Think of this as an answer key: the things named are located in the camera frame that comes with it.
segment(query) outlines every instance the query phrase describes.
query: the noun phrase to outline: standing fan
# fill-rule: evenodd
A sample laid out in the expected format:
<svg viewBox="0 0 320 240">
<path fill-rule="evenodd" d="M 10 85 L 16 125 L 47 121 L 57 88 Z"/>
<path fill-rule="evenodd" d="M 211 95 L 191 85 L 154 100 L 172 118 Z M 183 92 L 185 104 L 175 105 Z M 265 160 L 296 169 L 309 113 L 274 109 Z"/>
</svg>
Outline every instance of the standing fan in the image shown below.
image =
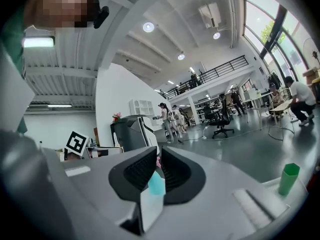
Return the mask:
<svg viewBox="0 0 320 240">
<path fill-rule="evenodd" d="M 317 69 L 320 68 L 320 61 L 318 59 L 320 53 L 312 38 L 305 40 L 303 44 L 303 56 L 308 62 L 310 69 L 313 69 L 314 67 Z"/>
</svg>

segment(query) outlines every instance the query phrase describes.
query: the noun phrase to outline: fluorescent light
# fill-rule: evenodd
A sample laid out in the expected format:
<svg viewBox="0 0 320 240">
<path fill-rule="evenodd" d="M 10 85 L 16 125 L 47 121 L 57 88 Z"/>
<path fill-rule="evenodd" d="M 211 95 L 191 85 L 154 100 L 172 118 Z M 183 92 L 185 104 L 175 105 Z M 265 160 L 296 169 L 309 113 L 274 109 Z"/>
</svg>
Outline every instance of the fluorescent light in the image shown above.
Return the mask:
<svg viewBox="0 0 320 240">
<path fill-rule="evenodd" d="M 71 108 L 72 105 L 59 105 L 59 104 L 52 104 L 48 105 L 48 108 Z"/>
<path fill-rule="evenodd" d="M 23 40 L 24 48 L 31 47 L 54 47 L 54 39 L 52 37 L 26 37 Z"/>
<path fill-rule="evenodd" d="M 213 35 L 213 39 L 218 39 L 219 37 L 220 37 L 220 33 L 219 32 L 217 32 L 217 33 L 215 33 Z"/>
<path fill-rule="evenodd" d="M 142 28 L 145 32 L 150 33 L 152 31 L 154 31 L 155 25 L 151 22 L 146 22 L 143 24 Z"/>
<path fill-rule="evenodd" d="M 178 60 L 181 61 L 181 60 L 183 60 L 185 57 L 186 57 L 186 56 L 185 56 L 183 53 L 181 53 L 181 54 L 178 55 Z"/>
</svg>

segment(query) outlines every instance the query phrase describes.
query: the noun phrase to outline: green plastic cup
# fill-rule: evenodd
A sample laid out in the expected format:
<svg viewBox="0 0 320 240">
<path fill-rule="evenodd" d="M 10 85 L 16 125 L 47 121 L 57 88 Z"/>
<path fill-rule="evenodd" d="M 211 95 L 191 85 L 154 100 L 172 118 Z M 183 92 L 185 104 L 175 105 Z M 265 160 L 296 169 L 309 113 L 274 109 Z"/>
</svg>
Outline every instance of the green plastic cup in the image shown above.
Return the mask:
<svg viewBox="0 0 320 240">
<path fill-rule="evenodd" d="M 286 196 L 289 194 L 292 186 L 296 182 L 300 171 L 300 167 L 295 163 L 288 163 L 285 165 L 281 180 L 278 193 L 282 196 Z"/>
</svg>

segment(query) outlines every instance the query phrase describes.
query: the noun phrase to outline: gray floor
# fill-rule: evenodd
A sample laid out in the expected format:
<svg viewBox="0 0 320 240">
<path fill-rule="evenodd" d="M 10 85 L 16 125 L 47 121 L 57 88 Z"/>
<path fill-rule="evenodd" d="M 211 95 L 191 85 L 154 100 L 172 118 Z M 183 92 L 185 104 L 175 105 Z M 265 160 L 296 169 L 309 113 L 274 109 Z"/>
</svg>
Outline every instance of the gray floor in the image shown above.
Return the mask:
<svg viewBox="0 0 320 240">
<path fill-rule="evenodd" d="M 231 123 L 225 127 L 234 129 L 234 133 L 228 133 L 228 139 L 223 139 L 225 136 L 219 134 L 212 140 L 216 127 L 210 126 L 205 131 L 208 139 L 203 140 L 205 125 L 197 125 L 188 127 L 188 132 L 179 138 L 183 144 L 175 138 L 175 142 L 168 146 L 230 163 L 261 183 L 280 177 L 286 164 L 296 163 L 300 166 L 299 178 L 306 183 L 312 174 L 317 155 L 320 154 L 319 107 L 314 114 L 314 124 L 299 127 L 298 122 L 295 122 L 295 134 L 284 130 L 283 141 L 268 135 L 269 124 L 275 124 L 272 120 L 262 118 L 263 129 L 259 130 L 258 112 L 251 109 L 248 111 L 249 123 L 246 116 L 233 116 Z M 282 122 L 285 127 L 292 129 L 288 115 L 283 117 Z M 278 128 L 271 128 L 271 133 L 278 138 L 282 137 Z"/>
</svg>

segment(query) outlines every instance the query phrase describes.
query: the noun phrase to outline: column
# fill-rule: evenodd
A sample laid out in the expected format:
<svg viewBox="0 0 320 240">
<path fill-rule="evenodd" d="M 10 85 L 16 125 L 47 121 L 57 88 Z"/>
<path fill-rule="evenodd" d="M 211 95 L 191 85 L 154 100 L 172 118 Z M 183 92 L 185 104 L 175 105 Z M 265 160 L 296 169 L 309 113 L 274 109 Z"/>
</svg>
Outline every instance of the column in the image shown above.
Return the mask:
<svg viewBox="0 0 320 240">
<path fill-rule="evenodd" d="M 188 100 L 189 100 L 189 103 L 190 103 L 190 108 L 192 109 L 193 119 L 195 121 L 195 124 L 196 125 L 200 125 L 199 116 L 197 114 L 196 106 L 194 104 L 194 101 L 192 100 L 191 95 L 188 96 Z"/>
</svg>

